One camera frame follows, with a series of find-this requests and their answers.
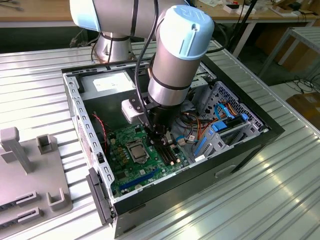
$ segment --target blue latch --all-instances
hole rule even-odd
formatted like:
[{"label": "blue latch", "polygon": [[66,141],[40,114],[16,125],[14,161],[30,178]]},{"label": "blue latch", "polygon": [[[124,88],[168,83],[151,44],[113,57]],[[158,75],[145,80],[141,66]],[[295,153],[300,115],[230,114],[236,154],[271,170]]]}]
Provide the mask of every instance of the blue latch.
[{"label": "blue latch", "polygon": [[218,132],[222,129],[225,129],[226,127],[227,127],[227,125],[223,121],[218,121],[218,122],[215,122],[211,125],[211,128],[215,132]]},{"label": "blue latch", "polygon": [[243,120],[247,121],[249,119],[248,115],[245,113],[241,113],[241,117]]},{"label": "blue latch", "polygon": [[214,113],[216,115],[216,117],[220,120],[221,117],[219,115],[219,112],[218,112],[218,107],[222,108],[223,111],[225,112],[225,115],[228,117],[228,118],[231,118],[231,119],[234,119],[235,117],[229,112],[228,108],[226,108],[223,104],[221,103],[218,103],[217,105],[215,105],[214,107]]}]

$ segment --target green circuit board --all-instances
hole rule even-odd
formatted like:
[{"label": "green circuit board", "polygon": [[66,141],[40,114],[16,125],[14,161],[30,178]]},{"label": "green circuit board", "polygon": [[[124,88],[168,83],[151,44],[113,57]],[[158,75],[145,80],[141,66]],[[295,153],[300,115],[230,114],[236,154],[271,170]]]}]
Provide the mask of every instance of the green circuit board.
[{"label": "green circuit board", "polygon": [[[111,185],[114,197],[120,197],[189,165],[183,150],[177,145],[167,147],[177,161],[171,162],[171,164],[166,163],[161,154],[156,151],[155,146],[147,146],[147,134],[141,125],[130,126],[108,133],[108,139],[111,142],[108,163],[115,177]],[[134,162],[134,155],[130,150],[132,149],[130,148],[132,142],[141,143],[138,148],[139,150],[144,148],[147,153],[145,163]],[[138,182],[123,189],[125,184],[133,183],[132,181]]]}]

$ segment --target gray metal cylinder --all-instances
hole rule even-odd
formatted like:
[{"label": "gray metal cylinder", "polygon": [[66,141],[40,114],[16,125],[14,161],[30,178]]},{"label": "gray metal cylinder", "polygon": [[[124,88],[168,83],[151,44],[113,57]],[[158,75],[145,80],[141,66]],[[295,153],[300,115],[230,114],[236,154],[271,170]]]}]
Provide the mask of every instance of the gray metal cylinder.
[{"label": "gray metal cylinder", "polygon": [[149,95],[164,106],[181,104],[188,94],[200,61],[200,58],[188,61],[173,56],[164,47],[158,34]]},{"label": "gray metal cylinder", "polygon": [[201,59],[183,60],[172,55],[157,37],[152,73],[164,85],[176,88],[189,87]]},{"label": "gray metal cylinder", "polygon": [[[93,0],[100,30],[125,36],[147,38],[155,17],[153,0]],[[159,0],[159,20],[184,0]]]},{"label": "gray metal cylinder", "polygon": [[154,77],[150,79],[148,86],[149,95],[153,100],[163,106],[175,106],[181,104],[185,100],[188,90],[189,87],[182,90],[166,88],[157,82]]},{"label": "gray metal cylinder", "polygon": [[132,57],[130,55],[130,37],[118,33],[102,32],[96,43],[94,53],[100,63],[110,63],[126,61]]}]

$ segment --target red wire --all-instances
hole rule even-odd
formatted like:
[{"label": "red wire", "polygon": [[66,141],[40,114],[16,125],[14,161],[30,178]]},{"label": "red wire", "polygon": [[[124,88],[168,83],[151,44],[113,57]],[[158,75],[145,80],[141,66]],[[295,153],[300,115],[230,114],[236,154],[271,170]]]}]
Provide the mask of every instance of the red wire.
[{"label": "red wire", "polygon": [[103,130],[103,136],[104,136],[104,154],[107,154],[107,132],[104,126],[104,123],[102,120],[95,114],[92,114],[101,124],[102,130]]}]

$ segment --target gray plastic holder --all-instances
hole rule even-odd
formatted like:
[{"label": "gray plastic holder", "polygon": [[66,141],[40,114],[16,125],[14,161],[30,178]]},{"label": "gray plastic holder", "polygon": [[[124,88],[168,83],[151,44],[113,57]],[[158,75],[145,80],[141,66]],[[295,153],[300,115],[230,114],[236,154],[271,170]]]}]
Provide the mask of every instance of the gray plastic holder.
[{"label": "gray plastic holder", "polygon": [[0,130],[0,239],[73,207],[57,139],[19,140],[16,127]]}]

